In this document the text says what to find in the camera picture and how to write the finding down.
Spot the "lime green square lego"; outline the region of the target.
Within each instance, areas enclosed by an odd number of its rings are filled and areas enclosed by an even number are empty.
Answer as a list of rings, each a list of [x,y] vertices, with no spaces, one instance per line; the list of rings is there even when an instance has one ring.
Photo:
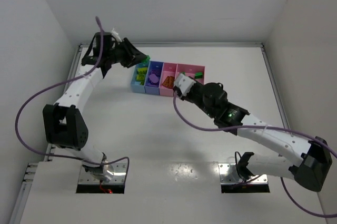
[[[146,67],[139,67],[137,69],[137,74],[146,75],[147,74],[147,68]]]

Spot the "lime green sloped lego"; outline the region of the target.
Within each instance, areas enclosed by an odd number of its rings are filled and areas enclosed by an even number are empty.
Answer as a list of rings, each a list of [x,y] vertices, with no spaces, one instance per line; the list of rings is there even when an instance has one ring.
[[[136,75],[136,81],[145,81],[146,75],[145,74],[137,74]]]

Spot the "purple lego plate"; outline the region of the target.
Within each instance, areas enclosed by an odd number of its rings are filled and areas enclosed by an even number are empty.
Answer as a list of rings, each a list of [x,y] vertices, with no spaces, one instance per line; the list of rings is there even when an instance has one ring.
[[[152,70],[150,71],[150,74],[154,74],[154,75],[160,76],[160,75],[161,75],[161,70],[158,70],[158,69],[152,69]]]

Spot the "purple rounded lego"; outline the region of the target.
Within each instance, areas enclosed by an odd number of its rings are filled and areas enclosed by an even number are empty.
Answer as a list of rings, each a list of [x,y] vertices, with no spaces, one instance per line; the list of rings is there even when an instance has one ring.
[[[148,77],[148,83],[150,85],[158,85],[160,78],[157,75],[150,74]]]

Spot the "orange brown lego plate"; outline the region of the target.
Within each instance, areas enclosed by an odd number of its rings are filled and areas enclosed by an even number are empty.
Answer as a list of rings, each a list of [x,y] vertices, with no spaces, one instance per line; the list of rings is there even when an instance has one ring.
[[[162,86],[165,87],[165,88],[168,88],[168,87],[167,87],[167,85],[168,85],[168,77],[169,77],[169,76],[167,76],[167,77],[165,78],[164,82],[162,83]]]
[[[167,85],[167,87],[168,87],[169,89],[172,89],[173,86],[174,86],[174,77],[173,77],[173,76],[169,76],[169,77],[168,77],[168,85]]]

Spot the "dark green sloped lego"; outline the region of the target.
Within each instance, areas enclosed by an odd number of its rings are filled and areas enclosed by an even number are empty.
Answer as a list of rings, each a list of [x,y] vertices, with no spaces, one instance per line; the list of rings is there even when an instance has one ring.
[[[203,78],[203,72],[197,72],[194,74],[195,79],[202,79]]]

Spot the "green lime lego pair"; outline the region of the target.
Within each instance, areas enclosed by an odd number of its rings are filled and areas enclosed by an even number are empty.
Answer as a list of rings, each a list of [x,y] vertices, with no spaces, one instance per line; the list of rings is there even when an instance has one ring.
[[[147,55],[146,58],[144,59],[144,62],[147,62],[147,61],[149,61],[150,59],[151,59],[150,56]]]

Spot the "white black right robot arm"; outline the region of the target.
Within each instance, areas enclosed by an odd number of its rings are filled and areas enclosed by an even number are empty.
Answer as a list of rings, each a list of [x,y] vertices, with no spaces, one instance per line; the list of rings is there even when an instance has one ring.
[[[254,152],[245,152],[236,164],[238,175],[247,180],[253,176],[269,174],[289,178],[302,187],[319,192],[332,164],[332,158],[322,144],[325,140],[276,130],[249,111],[227,100],[221,83],[201,84],[192,81],[180,84],[177,92],[181,100],[195,104],[213,119],[220,129],[250,139],[277,153],[266,157]]]

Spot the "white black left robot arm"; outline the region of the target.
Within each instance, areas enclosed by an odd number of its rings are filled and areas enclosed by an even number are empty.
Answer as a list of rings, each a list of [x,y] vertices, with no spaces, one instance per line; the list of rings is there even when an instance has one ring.
[[[79,158],[85,171],[100,181],[110,182],[114,171],[106,155],[89,141],[88,127],[82,117],[84,106],[112,65],[130,68],[146,59],[144,53],[115,31],[96,33],[82,58],[75,81],[53,105],[43,108],[47,142]]]

